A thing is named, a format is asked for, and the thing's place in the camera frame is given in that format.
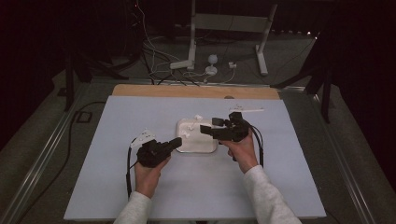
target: white stand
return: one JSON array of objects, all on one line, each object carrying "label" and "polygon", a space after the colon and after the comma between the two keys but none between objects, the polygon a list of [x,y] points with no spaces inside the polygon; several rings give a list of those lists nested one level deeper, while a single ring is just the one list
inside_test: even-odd
[{"label": "white stand", "polygon": [[260,74],[262,76],[268,75],[267,66],[263,56],[263,50],[271,30],[276,7],[276,4],[271,6],[270,14],[267,18],[201,14],[195,13],[195,0],[191,0],[191,38],[189,61],[192,61],[192,65],[188,66],[187,70],[194,70],[196,51],[195,29],[210,29],[262,33],[262,42],[260,45],[256,46],[256,54],[260,66]]}]

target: white board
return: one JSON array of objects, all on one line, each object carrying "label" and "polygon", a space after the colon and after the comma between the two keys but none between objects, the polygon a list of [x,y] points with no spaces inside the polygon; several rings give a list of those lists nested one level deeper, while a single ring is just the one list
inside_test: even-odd
[{"label": "white board", "polygon": [[[297,217],[325,217],[290,117],[282,100],[110,96],[64,218],[116,218],[127,204],[126,167],[131,141],[145,129],[156,140],[176,137],[177,122],[200,115],[227,119],[230,108],[264,108],[243,113],[263,137],[264,171]],[[131,163],[136,160],[132,153]],[[225,146],[210,154],[172,153],[153,197],[150,219],[254,218],[243,174]]]}]

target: forearm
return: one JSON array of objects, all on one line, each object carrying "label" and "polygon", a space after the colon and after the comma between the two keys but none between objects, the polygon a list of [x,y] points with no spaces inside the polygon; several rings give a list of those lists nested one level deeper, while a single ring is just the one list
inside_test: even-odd
[{"label": "forearm", "polygon": [[301,223],[260,165],[245,173],[244,184],[259,223]]},{"label": "forearm", "polygon": [[146,224],[151,210],[151,199],[134,191],[130,201],[120,212],[114,224]]}]

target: black device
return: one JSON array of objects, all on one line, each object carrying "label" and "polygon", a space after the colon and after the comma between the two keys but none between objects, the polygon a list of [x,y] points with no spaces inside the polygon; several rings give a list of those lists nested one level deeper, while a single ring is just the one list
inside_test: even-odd
[{"label": "black device", "polygon": [[229,119],[212,119],[212,124],[225,128],[211,128],[201,125],[200,131],[213,136],[213,139],[239,142],[248,136],[250,125],[242,118],[241,112],[233,112]]},{"label": "black device", "polygon": [[[166,160],[171,155],[171,152],[180,147],[182,144],[181,138],[177,137],[169,142],[157,142],[156,140],[151,140],[147,143],[144,143],[139,150],[137,150],[137,161],[140,162],[145,167],[154,168],[162,161]],[[128,191],[128,198],[132,193],[132,184],[131,184],[131,151],[132,148],[129,147],[128,150],[128,162],[127,162],[127,173],[126,173],[126,188]]]}]

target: person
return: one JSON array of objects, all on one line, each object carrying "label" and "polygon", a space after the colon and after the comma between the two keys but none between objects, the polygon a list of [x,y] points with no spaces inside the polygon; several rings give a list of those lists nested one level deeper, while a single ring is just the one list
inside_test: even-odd
[{"label": "person", "polygon": [[[244,186],[259,223],[301,223],[286,204],[279,190],[257,162],[252,132],[240,142],[220,141],[229,148],[228,154],[235,157],[244,174]],[[161,176],[161,169],[170,157],[155,168],[147,168],[139,162],[134,167],[135,191],[130,201],[117,217],[115,224],[146,223],[149,218],[151,197]]]}]

